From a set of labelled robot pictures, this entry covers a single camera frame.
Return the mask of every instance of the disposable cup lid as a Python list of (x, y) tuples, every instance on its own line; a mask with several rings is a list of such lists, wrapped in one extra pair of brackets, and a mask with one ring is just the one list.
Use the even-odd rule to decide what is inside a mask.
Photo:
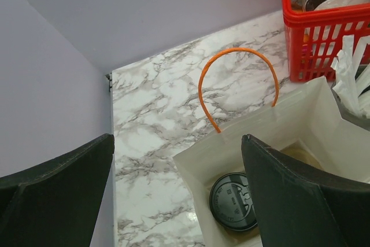
[(211, 189), (209, 205), (213, 217), (225, 228), (248, 231), (257, 226), (248, 180), (243, 173), (218, 179)]

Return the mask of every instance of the marble countertop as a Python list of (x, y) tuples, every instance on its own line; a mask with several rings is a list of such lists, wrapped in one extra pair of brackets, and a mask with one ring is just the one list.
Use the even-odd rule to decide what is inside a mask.
[[(119, 247), (204, 246), (193, 199), (172, 157), (211, 132), (197, 84), (211, 56), (229, 47), (249, 47), (264, 54), (275, 68), (281, 94), (299, 86), (288, 78), (281, 12), (113, 72)], [(274, 93), (267, 65), (247, 53), (218, 59), (203, 83), (206, 106), (218, 123), (268, 104)]]

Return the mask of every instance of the orange handle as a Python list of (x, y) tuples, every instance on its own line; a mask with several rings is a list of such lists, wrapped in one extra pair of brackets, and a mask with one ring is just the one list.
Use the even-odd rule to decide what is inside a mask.
[(253, 49), (248, 49), (246, 47), (233, 47), (231, 49), (225, 49), (223, 51), (220, 51), (215, 56), (213, 56), (207, 62), (207, 64), (204, 66), (204, 69), (203, 69), (203, 71), (201, 73), (201, 78), (199, 79), (199, 83), (198, 83), (198, 96), (199, 96), (199, 100), (201, 102), (203, 111), (206, 114), (208, 120), (213, 125), (214, 129), (217, 131), (217, 133), (221, 133), (221, 129), (216, 124), (216, 122), (213, 120), (211, 114), (208, 112), (207, 107), (204, 104), (203, 95), (202, 95), (203, 80), (204, 80), (204, 77), (205, 77), (205, 75), (206, 75), (209, 67), (212, 65), (213, 62), (215, 62), (218, 58), (220, 58), (221, 56), (223, 56), (225, 54), (236, 52), (236, 51), (244, 51), (244, 52), (253, 53), (254, 55), (257, 55), (260, 59), (264, 60), (267, 63), (267, 65), (270, 68), (270, 71), (272, 73), (273, 81), (275, 82), (275, 98), (274, 98), (274, 100), (272, 102), (272, 107), (274, 107), (276, 105), (276, 101), (278, 101), (278, 97), (279, 97), (279, 81), (278, 81), (278, 78), (276, 76), (276, 73), (275, 73), (275, 71), (273, 69), (273, 66), (272, 66), (271, 62), (268, 61), (268, 59), (265, 56), (263, 56), (261, 53), (255, 51)]

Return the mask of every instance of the lavender wall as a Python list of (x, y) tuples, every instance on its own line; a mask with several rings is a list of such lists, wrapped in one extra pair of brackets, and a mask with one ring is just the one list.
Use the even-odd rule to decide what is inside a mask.
[(27, 0), (105, 73), (280, 9), (280, 0)]
[[(26, 0), (0, 0), (0, 176), (110, 132), (110, 95), (95, 69)], [(91, 246), (113, 246), (113, 180)]]

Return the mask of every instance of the red basket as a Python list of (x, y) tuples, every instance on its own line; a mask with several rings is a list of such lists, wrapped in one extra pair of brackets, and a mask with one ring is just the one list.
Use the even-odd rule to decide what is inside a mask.
[[(356, 46), (359, 38), (370, 35), (370, 4), (297, 13), (290, 0), (282, 1), (290, 80), (305, 82), (326, 76), (333, 81), (335, 72), (330, 65), (342, 48), (342, 37), (354, 35)], [(369, 64), (369, 58), (370, 45), (361, 63)]]

